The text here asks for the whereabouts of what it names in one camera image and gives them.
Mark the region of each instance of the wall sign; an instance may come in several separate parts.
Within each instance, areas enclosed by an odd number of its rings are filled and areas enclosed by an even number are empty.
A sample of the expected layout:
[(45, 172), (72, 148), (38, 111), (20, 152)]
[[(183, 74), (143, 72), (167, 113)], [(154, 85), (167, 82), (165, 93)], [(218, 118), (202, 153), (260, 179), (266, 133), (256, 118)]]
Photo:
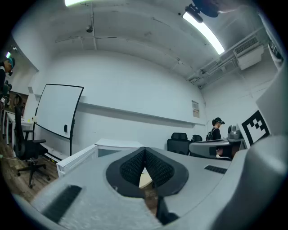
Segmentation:
[(193, 117), (200, 117), (199, 115), (199, 103), (192, 101)]

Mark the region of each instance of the office chair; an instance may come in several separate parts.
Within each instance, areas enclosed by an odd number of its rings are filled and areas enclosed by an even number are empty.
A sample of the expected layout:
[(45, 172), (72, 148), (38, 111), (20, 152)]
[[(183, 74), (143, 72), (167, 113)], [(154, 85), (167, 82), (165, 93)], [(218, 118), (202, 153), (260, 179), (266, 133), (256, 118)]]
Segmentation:
[(188, 156), (190, 143), (186, 133), (173, 133), (171, 139), (167, 140), (167, 150)]
[(44, 148), (40, 143), (45, 143), (46, 140), (36, 140), (36, 141), (28, 141), (28, 135), (29, 133), (32, 133), (33, 130), (23, 130), (22, 131), (22, 127), (21, 127), (21, 109), (19, 106), (15, 106), (15, 144), (13, 146), (13, 149), (16, 153), (16, 156), (20, 159), (20, 160), (29, 160), (31, 159), (31, 162), (28, 163), (28, 167), (25, 168), (21, 168), (21, 169), (17, 169), (17, 175), (20, 176), (20, 172), (21, 171), (30, 171), (30, 177), (29, 177), (29, 188), (32, 188), (32, 184), (31, 184), (31, 179), (33, 176), (34, 172), (38, 172), (44, 176), (46, 176), (47, 180), (50, 180), (50, 177), (39, 170), (39, 168), (43, 167), (44, 169), (46, 169), (46, 165), (45, 164), (39, 164), (36, 165), (36, 163), (34, 162), (34, 160), (32, 158), (37, 159), (39, 155), (43, 155), (45, 153), (48, 153), (48, 150), (46, 148)]
[(191, 142), (201, 142), (202, 137), (200, 135), (193, 135)]

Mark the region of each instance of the wooden floor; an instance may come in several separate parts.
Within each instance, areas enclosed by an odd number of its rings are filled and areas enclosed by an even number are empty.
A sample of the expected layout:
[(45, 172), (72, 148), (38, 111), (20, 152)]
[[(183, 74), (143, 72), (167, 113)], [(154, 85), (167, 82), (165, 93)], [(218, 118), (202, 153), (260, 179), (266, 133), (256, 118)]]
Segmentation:
[(152, 187), (152, 183), (143, 188), (145, 192), (145, 203), (149, 210), (156, 215), (158, 205), (157, 191)]
[[(20, 172), (21, 175), (17, 176), (17, 169), (27, 167), (26, 161), (13, 160), (18, 159), (13, 157), (12, 144), (6, 144), (6, 139), (3, 140), (0, 136), (0, 154), (5, 158), (0, 159), (1, 173), (7, 183), (7, 186), (11, 190), (11, 193), (22, 196), (26, 201), (31, 202), (35, 195), (41, 191), (45, 186), (58, 178), (56, 164), (49, 162), (38, 162), (38, 164), (46, 164), (46, 169), (40, 168), (41, 171), (47, 173), (50, 177), (50, 181), (46, 180), (45, 176), (35, 172), (32, 177), (31, 184), (33, 187), (28, 187), (30, 171)], [(45, 157), (39, 157), (35, 161), (47, 161)]]

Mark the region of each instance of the black vent grille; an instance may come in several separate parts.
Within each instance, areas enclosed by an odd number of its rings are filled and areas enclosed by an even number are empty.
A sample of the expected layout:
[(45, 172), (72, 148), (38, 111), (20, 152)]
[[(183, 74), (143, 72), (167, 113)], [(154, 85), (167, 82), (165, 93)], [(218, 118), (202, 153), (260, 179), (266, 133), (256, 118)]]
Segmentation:
[(145, 155), (143, 150), (121, 165), (120, 174), (126, 181), (138, 187), (144, 167)]
[(207, 165), (205, 167), (205, 169), (209, 170), (209, 171), (213, 171), (213, 172), (218, 172), (218, 173), (221, 173), (221, 174), (225, 174), (225, 172), (227, 171), (226, 168), (220, 168), (220, 167), (216, 167), (216, 166), (213, 166), (213, 165)]
[(252, 39), (242, 43), (241, 45), (239, 45), (237, 48), (234, 49), (234, 51), (239, 54), (242, 51), (246, 50), (247, 48), (253, 46), (254, 44), (256, 44), (258, 42), (256, 37), (253, 37)]
[(53, 222), (58, 223), (81, 190), (81, 187), (69, 185), (51, 202), (42, 214)]
[(174, 175), (174, 168), (167, 162), (159, 159), (154, 154), (146, 151), (146, 169), (153, 179), (153, 182), (159, 187), (165, 184)]

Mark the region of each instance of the air vent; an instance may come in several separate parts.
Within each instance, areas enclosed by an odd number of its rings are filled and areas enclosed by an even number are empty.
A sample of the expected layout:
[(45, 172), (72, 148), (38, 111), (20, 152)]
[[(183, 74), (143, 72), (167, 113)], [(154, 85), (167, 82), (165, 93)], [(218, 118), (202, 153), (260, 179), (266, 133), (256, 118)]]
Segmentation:
[(248, 53), (250, 50), (256, 48), (259, 46), (259, 41), (256, 37), (252, 37), (246, 41), (244, 41), (242, 44), (240, 44), (238, 47), (233, 49), (233, 52), (236, 57), (240, 57), (246, 53)]
[(205, 167), (205, 169), (209, 170), (209, 171), (213, 171), (213, 172), (218, 172), (218, 173), (221, 173), (221, 174), (225, 174), (225, 172), (227, 171), (226, 168), (220, 168), (220, 167), (216, 167), (216, 166), (213, 166), (213, 165), (207, 165)]

